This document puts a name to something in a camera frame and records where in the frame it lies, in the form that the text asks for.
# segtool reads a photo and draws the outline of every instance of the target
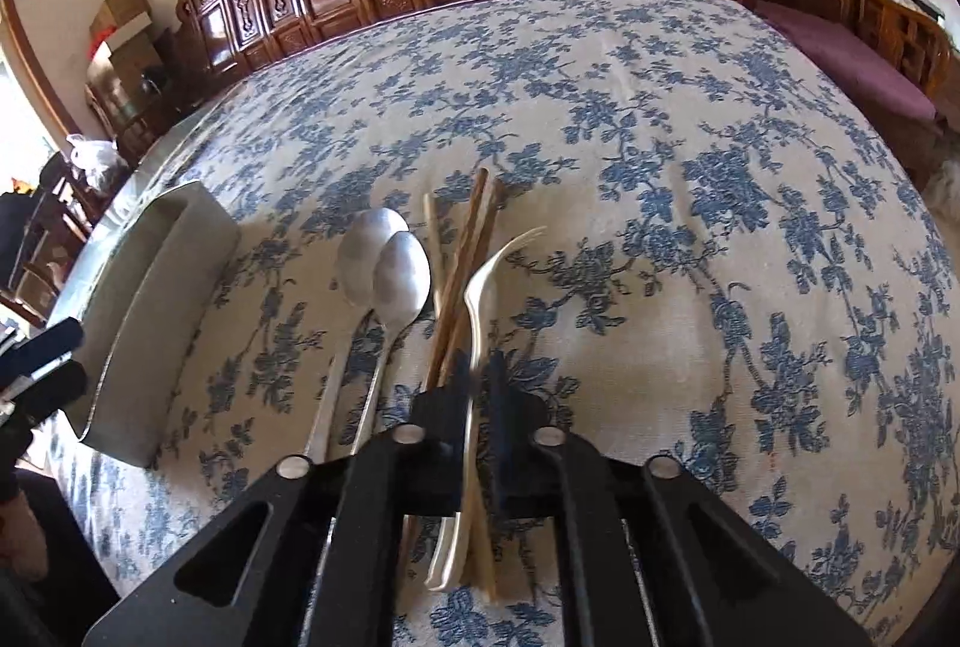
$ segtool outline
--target wooden door frame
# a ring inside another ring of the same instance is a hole
[[[14,0],[0,0],[0,27],[4,25],[8,32],[0,32],[0,49],[10,64],[11,75],[23,88],[54,143],[63,149],[68,145],[66,136],[80,133],[80,128],[43,72]]]

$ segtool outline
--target floral tablecloth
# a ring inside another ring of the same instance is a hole
[[[722,0],[496,0],[328,43],[232,91],[152,193],[201,179],[242,237],[176,389],[154,470],[75,441],[59,481],[123,593],[281,456],[301,451],[350,315],[332,267],[354,215],[392,206],[443,241],[486,165],[512,379],[608,455],[676,456],[877,642],[957,542],[952,342],[960,300],[933,220],[880,138],[781,35]],[[384,425],[416,393],[428,308],[397,347]],[[346,454],[382,342],[358,331]],[[422,586],[397,644],[560,642],[549,526],[493,526],[502,606]]]

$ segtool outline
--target person's hand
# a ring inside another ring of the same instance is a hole
[[[39,582],[49,571],[47,540],[22,492],[0,504],[0,564],[27,582]]]

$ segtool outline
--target white plastic bag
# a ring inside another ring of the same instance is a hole
[[[98,141],[73,134],[66,139],[73,144],[70,162],[86,174],[91,187],[104,194],[109,193],[117,174],[127,168],[127,162],[120,157],[117,148],[110,141]]]

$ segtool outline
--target spoon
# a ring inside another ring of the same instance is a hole
[[[430,561],[426,586],[430,591],[452,591],[460,584],[467,561],[467,547],[470,532],[474,532],[474,554],[477,559],[477,571],[481,577],[479,586],[493,601],[496,587],[493,583],[493,552],[487,530],[487,516],[484,512],[480,493],[480,481],[477,478],[477,434],[480,417],[477,416],[477,398],[479,396],[480,377],[483,371],[483,354],[486,348],[485,317],[482,315],[484,291],[493,278],[500,261],[511,252],[521,249],[546,232],[546,227],[535,227],[512,239],[503,249],[493,254],[470,278],[464,291],[464,305],[470,318],[470,382],[467,401],[467,427],[464,430],[463,491],[460,496],[460,511],[453,517],[444,517],[440,521],[440,535]]]
[[[373,269],[373,313],[383,326],[383,348],[373,369],[367,403],[350,454],[355,455],[373,434],[373,417],[380,382],[397,337],[414,323],[430,294],[430,262],[418,238],[398,232],[387,241]]]
[[[353,313],[347,321],[349,338],[337,350],[330,364],[326,387],[323,388],[320,406],[310,431],[310,441],[306,446],[305,455],[316,464],[326,460],[333,411],[344,381],[353,334],[373,308],[373,270],[376,262],[392,235],[405,230],[407,224],[400,214],[390,208],[371,208],[353,220],[337,249],[334,273],[347,296],[347,302],[353,307]]]

